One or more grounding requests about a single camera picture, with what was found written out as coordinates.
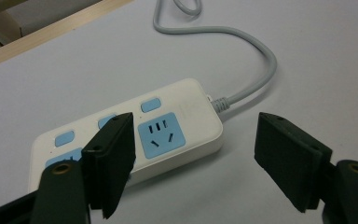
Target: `white power strip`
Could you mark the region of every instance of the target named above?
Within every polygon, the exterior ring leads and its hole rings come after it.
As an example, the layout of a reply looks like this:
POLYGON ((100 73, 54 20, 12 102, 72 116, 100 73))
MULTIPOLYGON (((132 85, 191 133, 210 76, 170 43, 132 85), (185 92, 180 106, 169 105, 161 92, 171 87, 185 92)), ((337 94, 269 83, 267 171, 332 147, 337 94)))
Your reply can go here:
POLYGON ((132 112, 136 161, 127 186, 214 153, 223 145, 223 125, 195 79, 185 79, 87 116, 36 138, 29 191, 43 170, 79 160, 81 149, 113 116, 132 112))

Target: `gray cable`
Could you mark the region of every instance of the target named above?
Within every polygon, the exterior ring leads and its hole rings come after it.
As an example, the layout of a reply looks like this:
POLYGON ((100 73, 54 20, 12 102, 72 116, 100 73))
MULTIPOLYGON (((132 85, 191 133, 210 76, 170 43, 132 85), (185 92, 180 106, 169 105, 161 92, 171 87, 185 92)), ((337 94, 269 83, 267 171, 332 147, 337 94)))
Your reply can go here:
POLYGON ((197 16, 201 13, 201 2, 200 0, 196 0, 196 9, 191 10, 188 7, 185 7, 180 0, 173 0, 177 7, 179 7, 185 14, 190 16, 197 16))
MULTIPOLYGON (((200 13, 200 10, 201 10, 200 0, 196 0, 197 8, 195 10, 186 8, 183 4, 181 4, 179 2, 179 0, 174 0, 174 2, 177 6, 179 4, 180 5, 179 8, 181 8, 181 10, 184 11, 186 14, 188 14, 187 12, 190 12, 189 15, 193 15, 192 13, 194 13, 194 11, 199 11, 199 13, 200 13)), ((240 37, 240 38, 244 39, 245 41, 251 43, 253 46, 255 46, 257 49, 259 49, 265 55, 265 57, 268 61, 267 73, 263 77, 261 77, 259 80, 257 80, 257 82, 255 82, 249 88, 246 88, 246 89, 244 89, 228 98, 223 97, 223 98, 213 101, 212 102, 213 108, 216 110, 217 113, 219 113, 223 110, 229 109, 229 107, 231 105, 237 103, 238 101, 248 97, 249 95, 251 95, 254 92, 261 89, 264 85, 266 85, 269 82, 269 80, 275 74, 275 71, 277 69, 277 59, 276 59, 274 53, 267 46, 265 46, 262 42, 260 42, 258 39, 254 38, 253 36, 246 34, 244 31, 241 31, 241 30, 238 30, 235 28, 231 28, 231 27, 226 27, 226 26, 201 26, 201 27, 190 27, 190 28, 162 27, 158 24, 160 10, 161 10, 161 0, 158 0, 157 4, 156 4, 154 18, 153 18, 153 26, 157 31, 159 31, 163 34, 189 35, 189 34, 200 34, 200 33, 223 33, 223 34, 235 35, 235 36, 240 37)))

